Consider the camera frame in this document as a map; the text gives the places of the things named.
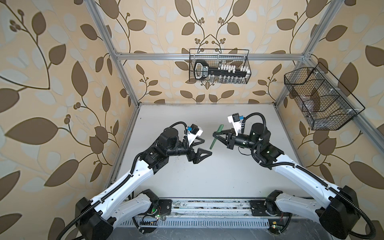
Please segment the white table surface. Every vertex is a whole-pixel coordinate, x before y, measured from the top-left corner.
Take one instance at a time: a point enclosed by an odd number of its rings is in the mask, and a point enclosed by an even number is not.
[[[217,104],[217,105],[143,105],[128,143],[118,178],[130,171],[137,153],[146,150],[163,132],[175,122],[184,121],[188,126],[196,124],[203,129],[201,138],[205,143],[196,146],[209,150],[212,133],[220,124],[232,128],[227,117],[234,113],[247,116],[260,112],[265,116],[270,142],[297,161],[279,118],[270,104]],[[259,116],[247,120],[245,134],[249,134],[253,123],[262,122]],[[183,135],[182,125],[175,127],[179,138]],[[240,149],[249,154],[250,150]],[[169,163],[154,176],[142,183],[135,195],[151,189],[159,197],[266,197],[269,193],[282,190],[290,195],[309,195],[286,177],[273,170],[259,166],[251,156],[244,156],[219,141],[216,141],[212,156],[199,164],[188,162],[186,156],[172,156]]]

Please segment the black rack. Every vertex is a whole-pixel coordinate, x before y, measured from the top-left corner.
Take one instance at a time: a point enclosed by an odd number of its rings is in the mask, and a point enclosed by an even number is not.
[[[284,84],[311,130],[339,130],[365,107],[333,73],[319,64],[286,73]],[[326,69],[337,80],[337,87],[324,77]],[[351,100],[359,106],[353,107]]]
[[[251,77],[248,53],[245,49],[189,50],[189,79],[210,83],[247,84]]]

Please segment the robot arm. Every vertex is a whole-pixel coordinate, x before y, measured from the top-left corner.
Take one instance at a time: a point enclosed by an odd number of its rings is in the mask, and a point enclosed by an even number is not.
[[[173,128],[177,124],[183,124],[185,127],[183,141],[179,140],[179,132]],[[73,225],[76,225],[86,240],[106,240],[121,222],[144,213],[151,207],[150,213],[154,213],[158,207],[159,198],[149,189],[136,198],[125,203],[123,201],[142,182],[165,166],[170,156],[186,155],[188,161],[194,164],[211,156],[210,151],[198,148],[195,153],[193,149],[194,146],[204,143],[204,140],[198,137],[202,132],[203,130],[197,125],[192,124],[187,127],[184,122],[177,122],[164,129],[148,149],[135,157],[130,172],[91,200],[84,197],[77,202],[76,218],[63,229],[57,240],[60,240]]]
[[[260,116],[263,123],[253,124],[250,134],[243,134],[245,121],[254,115]],[[375,237],[375,227],[359,208],[356,192],[348,186],[340,188],[316,176],[290,159],[282,150],[270,144],[271,132],[268,131],[262,114],[252,113],[244,118],[236,113],[229,116],[228,121],[233,124],[233,128],[214,132],[214,138],[229,149],[233,149],[234,146],[251,149],[253,159],[260,166],[284,175],[313,197],[313,199],[304,199],[275,190],[266,198],[268,214],[290,212],[306,217],[320,223],[325,230],[339,239],[345,239],[348,234],[362,239]],[[370,233],[367,235],[352,231],[360,216],[369,225]]]

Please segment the black cable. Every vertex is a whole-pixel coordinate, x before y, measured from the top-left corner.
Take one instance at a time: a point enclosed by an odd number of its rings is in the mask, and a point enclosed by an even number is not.
[[[279,231],[276,232],[276,233],[274,233],[274,232],[272,232],[272,231],[270,231],[270,232],[273,233],[273,234],[277,234],[277,235],[283,234],[283,232],[287,229],[288,224],[291,222],[291,219],[292,219],[292,213],[289,214],[288,219],[287,219],[287,221],[285,222],[285,224],[284,224],[284,226],[283,226],[283,228],[282,228],[281,230],[279,230]]]
[[[242,133],[242,134],[244,133],[245,122],[246,122],[246,120],[247,120],[248,118],[252,117],[252,116],[255,116],[255,115],[260,116],[260,117],[262,118],[262,120],[263,120],[263,131],[262,131],[262,133],[261,133],[261,135],[260,135],[260,137],[259,137],[260,139],[263,139],[263,138],[264,138],[264,133],[265,133],[265,130],[266,130],[266,120],[265,120],[264,115],[261,114],[261,113],[251,113],[250,115],[246,116],[246,117],[243,119],[242,123],[241,123],[241,133]]]
[[[240,154],[243,154],[243,155],[246,155],[246,156],[251,156],[250,154],[245,154],[245,153],[240,152],[240,147],[238,147],[237,149],[239,150]]]
[[[361,239],[373,239],[376,236],[375,226],[373,225],[373,223],[369,219],[369,217],[358,206],[356,206],[351,200],[349,200],[347,197],[345,197],[342,193],[340,193],[336,189],[334,189],[331,186],[329,186],[324,180],[322,180],[320,177],[318,177],[317,175],[315,175],[311,171],[307,170],[303,166],[296,165],[296,164],[294,164],[292,162],[279,162],[279,163],[274,163],[274,164],[264,164],[264,163],[260,162],[261,161],[260,156],[255,155],[255,153],[254,153],[254,151],[252,149],[251,149],[251,155],[252,155],[253,159],[255,159],[259,163],[259,165],[262,166],[262,167],[277,167],[277,166],[282,166],[282,165],[288,165],[288,166],[292,166],[292,167],[298,168],[299,170],[307,173],[308,175],[313,177],[316,181],[318,181],[321,185],[323,185],[326,188],[328,188],[329,190],[331,190],[334,194],[339,196],[339,198],[343,199],[347,204],[349,204],[352,208],[354,208],[360,214],[360,216],[363,217],[363,219],[366,221],[366,223],[367,223],[367,225],[369,226],[369,229],[370,229],[370,233],[367,234],[367,235],[355,233],[352,230],[350,231],[349,234],[351,234],[352,236],[355,236],[357,238],[361,238]]]
[[[188,133],[188,130],[187,130],[187,124],[185,122],[176,122],[174,124],[172,124],[170,127],[174,127],[178,124],[183,124],[184,125],[184,136],[183,136],[183,145],[184,145],[184,148],[185,149],[188,149],[189,148],[189,142],[188,142],[188,137],[187,137],[187,133]]]

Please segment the wire mesh basket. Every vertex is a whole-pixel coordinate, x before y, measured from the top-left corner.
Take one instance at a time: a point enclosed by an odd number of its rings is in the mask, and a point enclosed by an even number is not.
[[[245,49],[198,49],[189,50],[189,79],[201,83],[247,84],[251,77]]]
[[[299,68],[284,75],[284,84],[312,130],[338,130],[365,109],[363,104],[336,78],[333,86],[324,76],[326,67]]]

